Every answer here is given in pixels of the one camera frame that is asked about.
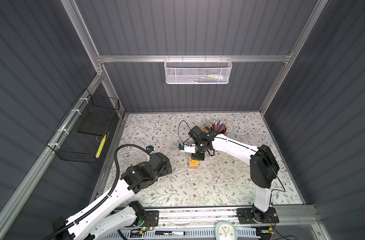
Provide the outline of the light wood block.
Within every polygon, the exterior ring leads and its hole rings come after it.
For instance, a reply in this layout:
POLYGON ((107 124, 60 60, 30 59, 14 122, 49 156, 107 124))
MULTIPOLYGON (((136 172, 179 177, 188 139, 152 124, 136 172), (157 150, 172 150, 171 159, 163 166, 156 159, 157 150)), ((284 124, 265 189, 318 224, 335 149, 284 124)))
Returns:
POLYGON ((198 167, 199 167, 199 166, 190 166, 189 162, 188 162, 188 166, 189 166, 190 169, 198 169, 198 167))

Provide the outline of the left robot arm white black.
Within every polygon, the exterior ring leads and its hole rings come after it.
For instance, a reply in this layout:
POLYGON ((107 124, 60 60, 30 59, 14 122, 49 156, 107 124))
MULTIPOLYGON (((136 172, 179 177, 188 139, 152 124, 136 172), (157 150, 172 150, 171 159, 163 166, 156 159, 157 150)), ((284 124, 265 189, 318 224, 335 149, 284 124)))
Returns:
POLYGON ((148 161, 127 168, 114 187, 66 220, 56 220, 49 240, 100 240, 116 230, 141 224, 145 210, 138 202, 131 202, 122 211, 112 214, 120 204, 126 202, 153 185, 159 177, 172 173, 168 157, 153 153, 148 161))

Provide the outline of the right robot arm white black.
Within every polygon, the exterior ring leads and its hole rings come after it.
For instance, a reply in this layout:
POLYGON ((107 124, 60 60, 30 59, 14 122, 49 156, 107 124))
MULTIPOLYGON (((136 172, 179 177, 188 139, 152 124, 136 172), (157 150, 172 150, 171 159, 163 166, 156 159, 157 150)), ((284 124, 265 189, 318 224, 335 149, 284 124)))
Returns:
POLYGON ((250 179, 255 185, 255 201, 252 208, 255 213, 268 212, 271 208, 272 183, 277 179, 280 169, 268 146, 243 144, 215 130, 204 132, 197 126, 193 127, 188 135, 193 144, 182 142, 179 144, 179 150, 190 153, 195 160, 203 161, 206 153, 223 152, 247 164, 250 179))

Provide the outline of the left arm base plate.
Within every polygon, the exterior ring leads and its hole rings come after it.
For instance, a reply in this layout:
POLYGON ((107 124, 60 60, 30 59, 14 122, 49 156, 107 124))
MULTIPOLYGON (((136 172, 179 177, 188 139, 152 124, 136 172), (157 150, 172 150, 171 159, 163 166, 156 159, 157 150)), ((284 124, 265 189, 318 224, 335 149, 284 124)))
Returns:
POLYGON ((149 211, 146 210, 146 216, 140 220, 136 220, 133 224, 126 227, 133 228, 144 228, 144 227, 157 227, 159 224, 159 211, 149 211))

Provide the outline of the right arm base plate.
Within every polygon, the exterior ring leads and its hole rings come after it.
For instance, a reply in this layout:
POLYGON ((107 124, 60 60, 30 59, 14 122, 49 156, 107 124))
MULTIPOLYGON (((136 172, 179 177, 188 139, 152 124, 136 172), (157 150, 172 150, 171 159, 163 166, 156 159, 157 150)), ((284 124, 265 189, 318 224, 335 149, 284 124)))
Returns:
POLYGON ((236 215, 240 224, 277 224, 279 218, 275 208, 269 207, 266 212, 259 210, 257 207, 238 208, 236 215))

